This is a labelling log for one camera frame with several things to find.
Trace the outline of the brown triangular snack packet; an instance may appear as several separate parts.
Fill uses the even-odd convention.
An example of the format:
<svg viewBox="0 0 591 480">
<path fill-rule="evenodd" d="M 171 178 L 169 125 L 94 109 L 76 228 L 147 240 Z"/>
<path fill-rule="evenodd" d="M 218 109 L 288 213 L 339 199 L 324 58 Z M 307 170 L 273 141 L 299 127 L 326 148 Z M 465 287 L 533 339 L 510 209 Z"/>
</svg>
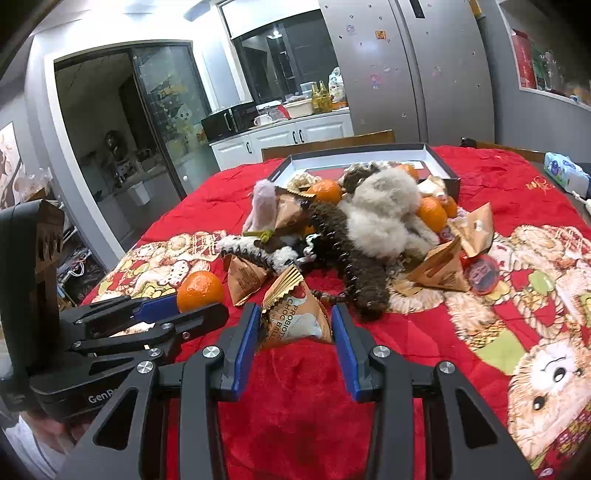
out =
<svg viewBox="0 0 591 480">
<path fill-rule="evenodd" d="M 270 274 L 266 268 L 259 267 L 235 255 L 226 255 L 223 259 L 224 270 L 228 274 L 228 290 L 231 302 L 236 307 L 242 306 L 256 294 Z"/>
</svg>

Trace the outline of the choc ball snack packet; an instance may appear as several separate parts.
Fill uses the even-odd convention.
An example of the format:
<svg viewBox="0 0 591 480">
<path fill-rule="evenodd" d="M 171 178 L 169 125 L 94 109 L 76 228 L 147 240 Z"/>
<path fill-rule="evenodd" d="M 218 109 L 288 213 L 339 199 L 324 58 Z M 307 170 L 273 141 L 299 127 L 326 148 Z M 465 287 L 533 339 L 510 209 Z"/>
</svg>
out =
<svg viewBox="0 0 591 480">
<path fill-rule="evenodd" d="M 280 274 L 263 296 L 260 349 L 300 340 L 332 344 L 332 325 L 322 303 L 311 293 L 296 265 Z"/>
</svg>

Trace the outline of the pink fluffy hair clip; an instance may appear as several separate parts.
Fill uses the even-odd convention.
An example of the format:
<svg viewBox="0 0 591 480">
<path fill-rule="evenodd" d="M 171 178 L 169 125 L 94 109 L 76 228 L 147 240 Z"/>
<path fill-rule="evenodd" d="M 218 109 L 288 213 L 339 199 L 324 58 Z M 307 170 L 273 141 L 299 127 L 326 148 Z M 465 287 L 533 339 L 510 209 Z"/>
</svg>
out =
<svg viewBox="0 0 591 480">
<path fill-rule="evenodd" d="M 276 187 L 266 179 L 257 181 L 252 191 L 252 210 L 242 226 L 242 231 L 273 231 L 276 226 L 276 216 Z"/>
</svg>

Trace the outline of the white black claw clip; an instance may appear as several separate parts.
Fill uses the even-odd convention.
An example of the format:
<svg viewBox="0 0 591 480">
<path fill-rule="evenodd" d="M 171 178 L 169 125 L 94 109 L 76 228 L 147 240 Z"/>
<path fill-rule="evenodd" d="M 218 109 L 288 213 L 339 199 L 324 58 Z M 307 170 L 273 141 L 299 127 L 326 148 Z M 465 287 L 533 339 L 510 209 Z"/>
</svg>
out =
<svg viewBox="0 0 591 480">
<path fill-rule="evenodd" d="M 315 261 L 315 243 L 321 236 L 270 236 L 263 240 L 256 236 L 228 235 L 215 244 L 221 256 L 232 255 L 262 267 L 273 274 L 283 273 L 291 265 L 301 267 Z"/>
</svg>

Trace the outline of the beige fluffy hair clip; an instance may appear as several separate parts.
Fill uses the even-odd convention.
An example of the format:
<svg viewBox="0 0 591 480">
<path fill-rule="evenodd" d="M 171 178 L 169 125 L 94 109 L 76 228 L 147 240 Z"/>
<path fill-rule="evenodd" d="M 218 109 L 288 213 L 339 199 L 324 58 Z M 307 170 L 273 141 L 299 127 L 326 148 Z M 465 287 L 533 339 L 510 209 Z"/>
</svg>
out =
<svg viewBox="0 0 591 480">
<path fill-rule="evenodd" d="M 439 245 L 439 236 L 417 215 L 421 201 L 416 181 L 400 168 L 389 168 L 363 180 L 339 209 L 346 215 L 349 240 L 363 254 L 422 260 Z"/>
</svg>

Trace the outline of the red printed tablecloth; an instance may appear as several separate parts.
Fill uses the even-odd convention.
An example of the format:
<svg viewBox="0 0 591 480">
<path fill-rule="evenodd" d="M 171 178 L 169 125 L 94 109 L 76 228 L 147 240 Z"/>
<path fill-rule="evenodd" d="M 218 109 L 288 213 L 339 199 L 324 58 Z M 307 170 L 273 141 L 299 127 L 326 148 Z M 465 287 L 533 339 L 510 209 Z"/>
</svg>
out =
<svg viewBox="0 0 591 480">
<path fill-rule="evenodd" d="M 413 362 L 453 362 L 509 429 L 535 475 L 575 475 L 590 434 L 590 228 L 567 197 L 513 152 L 440 146 L 459 203 L 492 209 L 490 292 L 397 282 L 368 328 Z M 233 479 L 360 479 L 373 408 L 346 391 L 331 345 L 260 352 L 242 399 L 222 405 Z"/>
</svg>

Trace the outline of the round red sweet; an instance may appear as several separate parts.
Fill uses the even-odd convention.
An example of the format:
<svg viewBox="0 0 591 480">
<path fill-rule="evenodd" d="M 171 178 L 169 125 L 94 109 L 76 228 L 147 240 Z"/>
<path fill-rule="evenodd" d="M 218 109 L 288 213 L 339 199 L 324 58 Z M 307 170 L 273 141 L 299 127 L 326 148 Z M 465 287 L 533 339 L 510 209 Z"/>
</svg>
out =
<svg viewBox="0 0 591 480">
<path fill-rule="evenodd" d="M 495 290 L 500 281 L 500 267 L 494 258 L 481 254 L 468 266 L 466 278 L 475 294 L 488 295 Z"/>
</svg>

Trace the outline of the brown snack packet right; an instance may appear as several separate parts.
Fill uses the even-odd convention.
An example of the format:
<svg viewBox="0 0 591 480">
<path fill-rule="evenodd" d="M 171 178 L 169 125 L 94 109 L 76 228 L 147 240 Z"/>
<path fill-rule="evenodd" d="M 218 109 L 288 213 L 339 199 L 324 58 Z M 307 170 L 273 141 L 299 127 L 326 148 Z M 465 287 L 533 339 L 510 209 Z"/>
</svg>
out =
<svg viewBox="0 0 591 480">
<path fill-rule="evenodd" d="M 459 237 L 431 250 L 408 280 L 429 288 L 467 292 L 470 284 L 464 274 Z"/>
</svg>

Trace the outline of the white kitchen cabinet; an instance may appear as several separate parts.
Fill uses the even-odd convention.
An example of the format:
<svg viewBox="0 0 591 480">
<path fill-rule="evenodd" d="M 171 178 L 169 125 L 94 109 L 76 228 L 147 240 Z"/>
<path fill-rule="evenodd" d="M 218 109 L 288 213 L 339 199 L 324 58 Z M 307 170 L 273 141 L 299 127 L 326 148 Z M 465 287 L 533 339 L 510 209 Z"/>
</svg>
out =
<svg viewBox="0 0 591 480">
<path fill-rule="evenodd" d="M 263 162 L 263 149 L 353 136 L 349 108 L 252 128 L 211 143 L 219 169 Z"/>
</svg>

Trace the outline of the wooden chair back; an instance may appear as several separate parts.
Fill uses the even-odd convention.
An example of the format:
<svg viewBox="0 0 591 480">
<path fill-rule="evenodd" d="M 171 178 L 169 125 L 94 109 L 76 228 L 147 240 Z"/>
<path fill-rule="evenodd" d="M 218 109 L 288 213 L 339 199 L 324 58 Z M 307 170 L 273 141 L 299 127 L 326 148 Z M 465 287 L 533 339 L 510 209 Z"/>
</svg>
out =
<svg viewBox="0 0 591 480">
<path fill-rule="evenodd" d="M 396 142 L 393 130 L 384 130 L 368 134 L 342 137 L 331 140 L 308 142 L 300 145 L 276 146 L 263 148 L 263 162 L 276 158 L 287 158 L 290 155 L 367 145 L 382 145 Z"/>
</svg>

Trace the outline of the wooden chair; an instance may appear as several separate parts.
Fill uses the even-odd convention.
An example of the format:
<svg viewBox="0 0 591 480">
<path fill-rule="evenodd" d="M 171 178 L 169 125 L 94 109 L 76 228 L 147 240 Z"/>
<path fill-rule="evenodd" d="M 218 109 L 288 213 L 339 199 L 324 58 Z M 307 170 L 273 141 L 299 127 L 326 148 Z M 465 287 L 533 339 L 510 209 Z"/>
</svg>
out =
<svg viewBox="0 0 591 480">
<path fill-rule="evenodd" d="M 535 150 L 528 150 L 528 149 L 521 149 L 515 148 L 495 143 L 487 143 L 479 140 L 475 140 L 469 137 L 463 137 L 460 142 L 460 146 L 464 148 L 474 148 L 474 149 L 496 149 L 496 150 L 503 150 L 503 151 L 510 151 L 514 152 L 520 156 L 522 156 L 525 160 L 532 162 L 532 163 L 540 163 L 542 164 L 545 159 L 545 152 L 535 151 Z"/>
<path fill-rule="evenodd" d="M 331 140 L 308 142 L 300 145 L 276 146 L 263 148 L 263 162 L 276 158 L 287 158 L 290 155 L 367 145 L 382 145 L 396 142 L 393 130 L 384 130 L 368 134 L 342 137 Z"/>
</svg>

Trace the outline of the orange mandarin in pile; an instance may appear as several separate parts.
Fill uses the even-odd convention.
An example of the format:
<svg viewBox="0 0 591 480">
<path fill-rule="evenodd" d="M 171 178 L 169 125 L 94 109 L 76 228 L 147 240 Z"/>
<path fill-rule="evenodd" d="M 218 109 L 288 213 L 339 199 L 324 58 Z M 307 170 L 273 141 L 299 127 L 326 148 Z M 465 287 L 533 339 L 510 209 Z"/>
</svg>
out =
<svg viewBox="0 0 591 480">
<path fill-rule="evenodd" d="M 315 201 L 330 204 L 339 204 L 342 200 L 342 187 L 332 179 L 322 179 L 315 182 L 307 190 L 308 194 L 315 196 Z"/>
</svg>

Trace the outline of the black microwave oven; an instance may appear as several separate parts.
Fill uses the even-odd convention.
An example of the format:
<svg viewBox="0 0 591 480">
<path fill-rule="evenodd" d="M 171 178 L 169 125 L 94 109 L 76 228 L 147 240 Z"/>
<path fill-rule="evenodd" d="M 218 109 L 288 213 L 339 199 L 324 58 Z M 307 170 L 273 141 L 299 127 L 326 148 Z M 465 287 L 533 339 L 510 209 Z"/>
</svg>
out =
<svg viewBox="0 0 591 480">
<path fill-rule="evenodd" d="M 201 125 L 208 142 L 212 143 L 249 130 L 257 116 L 256 102 L 245 102 L 211 113 Z"/>
</svg>

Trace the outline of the orange mandarin right pile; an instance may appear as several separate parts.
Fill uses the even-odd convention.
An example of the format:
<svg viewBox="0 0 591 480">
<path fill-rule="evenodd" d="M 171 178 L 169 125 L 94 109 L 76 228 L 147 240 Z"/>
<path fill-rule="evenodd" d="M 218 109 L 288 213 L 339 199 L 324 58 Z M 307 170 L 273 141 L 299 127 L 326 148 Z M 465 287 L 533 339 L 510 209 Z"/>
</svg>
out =
<svg viewBox="0 0 591 480">
<path fill-rule="evenodd" d="M 436 234 L 440 234 L 447 225 L 448 214 L 434 197 L 423 197 L 416 214 Z"/>
</svg>

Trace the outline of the white mug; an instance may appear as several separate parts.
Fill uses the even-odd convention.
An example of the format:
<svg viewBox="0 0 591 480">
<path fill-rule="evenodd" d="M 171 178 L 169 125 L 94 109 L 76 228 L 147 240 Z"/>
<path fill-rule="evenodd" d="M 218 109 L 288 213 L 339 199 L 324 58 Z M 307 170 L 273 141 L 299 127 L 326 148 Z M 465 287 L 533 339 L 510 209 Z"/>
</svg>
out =
<svg viewBox="0 0 591 480">
<path fill-rule="evenodd" d="M 256 116 L 256 118 L 253 120 L 253 125 L 256 127 L 262 127 L 273 124 L 273 122 L 273 117 L 271 117 L 270 114 L 261 114 Z"/>
</svg>

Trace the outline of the glass sliding door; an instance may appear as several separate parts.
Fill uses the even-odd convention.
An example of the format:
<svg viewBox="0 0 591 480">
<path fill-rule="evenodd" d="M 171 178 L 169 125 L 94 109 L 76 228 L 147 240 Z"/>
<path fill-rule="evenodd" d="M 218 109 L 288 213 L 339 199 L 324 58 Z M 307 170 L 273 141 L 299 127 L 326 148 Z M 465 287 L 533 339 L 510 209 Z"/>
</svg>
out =
<svg viewBox="0 0 591 480">
<path fill-rule="evenodd" d="M 188 43 L 136 45 L 131 60 L 156 143 L 180 197 L 219 171 L 202 121 L 211 113 Z"/>
</svg>

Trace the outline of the yellow oil bottles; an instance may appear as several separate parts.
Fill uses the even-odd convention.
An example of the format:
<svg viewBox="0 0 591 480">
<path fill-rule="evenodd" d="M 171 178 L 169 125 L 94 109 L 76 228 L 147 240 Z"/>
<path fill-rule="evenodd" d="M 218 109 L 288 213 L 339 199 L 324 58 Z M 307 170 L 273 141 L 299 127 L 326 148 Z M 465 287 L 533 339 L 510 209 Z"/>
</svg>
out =
<svg viewBox="0 0 591 480">
<path fill-rule="evenodd" d="M 322 81 L 311 85 L 312 111 L 315 113 L 328 113 L 332 111 L 332 97 Z"/>
</svg>

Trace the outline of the black shallow gift box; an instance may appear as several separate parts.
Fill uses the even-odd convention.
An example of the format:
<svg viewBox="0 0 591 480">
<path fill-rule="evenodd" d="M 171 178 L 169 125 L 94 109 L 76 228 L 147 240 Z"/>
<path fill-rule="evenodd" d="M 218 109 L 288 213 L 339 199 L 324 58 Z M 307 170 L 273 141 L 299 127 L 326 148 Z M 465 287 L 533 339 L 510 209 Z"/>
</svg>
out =
<svg viewBox="0 0 591 480">
<path fill-rule="evenodd" d="M 459 202 L 461 180 L 450 166 L 425 143 L 400 143 L 342 147 L 305 152 L 288 156 L 266 179 L 277 187 L 287 187 L 290 177 L 297 171 L 308 171 L 322 178 L 338 179 L 353 164 L 370 162 L 412 164 L 421 174 L 421 180 L 430 175 L 444 180 L 447 192 Z"/>
</svg>

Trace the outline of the blue tissue pack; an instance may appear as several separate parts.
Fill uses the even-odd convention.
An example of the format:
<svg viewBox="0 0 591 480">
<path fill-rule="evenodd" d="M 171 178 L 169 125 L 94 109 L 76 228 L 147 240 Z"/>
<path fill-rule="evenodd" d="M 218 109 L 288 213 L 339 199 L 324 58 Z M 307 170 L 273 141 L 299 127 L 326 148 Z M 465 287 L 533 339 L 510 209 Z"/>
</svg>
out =
<svg viewBox="0 0 591 480">
<path fill-rule="evenodd" d="M 584 200 L 590 198 L 590 174 L 568 156 L 546 152 L 544 171 L 566 192 Z"/>
</svg>

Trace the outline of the silver double door fridge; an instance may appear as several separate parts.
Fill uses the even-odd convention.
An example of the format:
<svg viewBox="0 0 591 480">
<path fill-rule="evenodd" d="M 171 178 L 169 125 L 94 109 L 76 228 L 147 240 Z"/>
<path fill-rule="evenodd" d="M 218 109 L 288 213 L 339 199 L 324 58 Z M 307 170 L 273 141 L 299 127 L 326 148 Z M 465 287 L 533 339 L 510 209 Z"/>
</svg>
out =
<svg viewBox="0 0 591 480">
<path fill-rule="evenodd" d="M 353 131 L 456 145 L 495 138 L 488 60 L 469 2 L 322 1 Z"/>
</svg>

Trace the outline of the white wall shelf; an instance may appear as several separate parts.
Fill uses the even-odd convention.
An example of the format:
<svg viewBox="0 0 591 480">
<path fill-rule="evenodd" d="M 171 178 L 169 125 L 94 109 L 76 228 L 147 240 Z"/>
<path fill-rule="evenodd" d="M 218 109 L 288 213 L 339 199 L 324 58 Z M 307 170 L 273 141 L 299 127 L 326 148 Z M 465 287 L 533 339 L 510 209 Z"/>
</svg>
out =
<svg viewBox="0 0 591 480">
<path fill-rule="evenodd" d="M 590 108 L 590 53 L 549 1 L 498 3 L 522 91 Z"/>
</svg>

